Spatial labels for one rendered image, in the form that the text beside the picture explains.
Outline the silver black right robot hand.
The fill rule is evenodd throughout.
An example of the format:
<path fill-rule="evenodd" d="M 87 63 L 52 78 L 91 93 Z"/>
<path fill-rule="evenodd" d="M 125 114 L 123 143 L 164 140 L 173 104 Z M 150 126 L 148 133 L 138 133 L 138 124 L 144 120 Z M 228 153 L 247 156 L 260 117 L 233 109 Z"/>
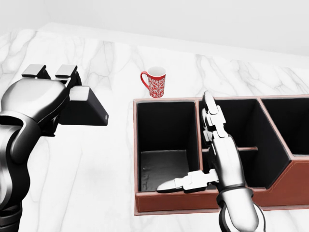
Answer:
<path fill-rule="evenodd" d="M 215 103 L 212 94 L 203 94 L 202 124 L 204 140 L 209 148 L 209 173 L 203 171 L 189 172 L 183 178 L 175 178 L 159 185 L 159 193 L 177 191 L 197 192 L 209 184 L 216 184 L 218 190 L 229 191 L 244 189 L 252 197 L 253 193 L 246 187 L 242 163 L 234 139 L 225 131 L 226 123 L 221 107 Z"/>

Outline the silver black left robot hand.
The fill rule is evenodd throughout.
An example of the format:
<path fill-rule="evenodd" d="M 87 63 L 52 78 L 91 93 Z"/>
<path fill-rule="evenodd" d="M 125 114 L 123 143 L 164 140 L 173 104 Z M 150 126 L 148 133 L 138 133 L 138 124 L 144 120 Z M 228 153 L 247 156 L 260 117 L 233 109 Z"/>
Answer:
<path fill-rule="evenodd" d="M 70 90 L 82 82 L 76 65 L 61 65 L 53 80 L 43 64 L 30 64 L 22 79 L 5 91 L 1 108 L 32 118 L 42 136 L 54 137 L 59 117 L 70 101 Z"/>

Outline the red-brown desk caddy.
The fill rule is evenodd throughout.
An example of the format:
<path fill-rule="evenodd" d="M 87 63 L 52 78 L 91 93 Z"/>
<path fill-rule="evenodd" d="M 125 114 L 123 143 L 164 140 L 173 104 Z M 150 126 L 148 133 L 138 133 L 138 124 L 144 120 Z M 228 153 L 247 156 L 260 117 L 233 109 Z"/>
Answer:
<path fill-rule="evenodd" d="M 309 95 L 216 97 L 239 150 L 253 201 L 264 210 L 309 208 Z M 158 193 L 165 181 L 211 169 L 200 98 L 133 103 L 135 214 L 217 212 L 218 190 Z"/>

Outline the red white patterned mug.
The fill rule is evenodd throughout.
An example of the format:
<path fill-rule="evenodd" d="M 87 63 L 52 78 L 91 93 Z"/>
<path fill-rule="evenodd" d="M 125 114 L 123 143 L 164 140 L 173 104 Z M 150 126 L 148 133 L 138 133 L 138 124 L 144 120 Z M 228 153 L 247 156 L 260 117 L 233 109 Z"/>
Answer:
<path fill-rule="evenodd" d="M 148 84 L 144 81 L 143 75 L 147 76 Z M 144 86 L 149 90 L 151 97 L 161 98 L 164 95 L 166 70 L 163 67 L 150 67 L 147 72 L 141 72 L 140 79 Z"/>

